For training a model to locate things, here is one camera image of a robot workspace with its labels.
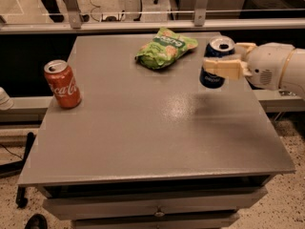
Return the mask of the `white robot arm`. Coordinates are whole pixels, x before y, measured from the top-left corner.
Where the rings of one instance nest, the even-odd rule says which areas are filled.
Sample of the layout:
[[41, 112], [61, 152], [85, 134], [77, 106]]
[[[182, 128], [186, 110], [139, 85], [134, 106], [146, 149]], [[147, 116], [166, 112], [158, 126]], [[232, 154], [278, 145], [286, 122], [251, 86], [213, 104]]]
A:
[[204, 57], [203, 68], [226, 79], [244, 76], [257, 88], [287, 91], [305, 98], [305, 50], [290, 44], [236, 43], [234, 54]]

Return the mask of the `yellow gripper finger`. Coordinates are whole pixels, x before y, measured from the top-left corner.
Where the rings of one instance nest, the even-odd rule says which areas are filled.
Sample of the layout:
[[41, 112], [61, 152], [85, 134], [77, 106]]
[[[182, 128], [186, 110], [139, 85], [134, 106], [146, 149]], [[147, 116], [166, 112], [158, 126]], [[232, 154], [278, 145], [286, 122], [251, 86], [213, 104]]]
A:
[[247, 55], [257, 47], [255, 43], [241, 42], [235, 44], [235, 53], [239, 54], [242, 60], [245, 60]]
[[251, 76], [248, 64], [240, 59], [203, 59], [203, 68], [207, 73], [226, 79], [237, 80], [243, 76]]

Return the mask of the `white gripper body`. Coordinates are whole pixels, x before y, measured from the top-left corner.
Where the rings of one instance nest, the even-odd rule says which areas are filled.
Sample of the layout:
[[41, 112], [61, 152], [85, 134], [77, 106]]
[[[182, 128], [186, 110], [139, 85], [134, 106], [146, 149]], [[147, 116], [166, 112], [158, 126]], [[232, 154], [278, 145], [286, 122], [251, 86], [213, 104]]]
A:
[[284, 65], [295, 47], [289, 44], [267, 43], [254, 48], [246, 56], [251, 72], [248, 81], [257, 88], [278, 90]]

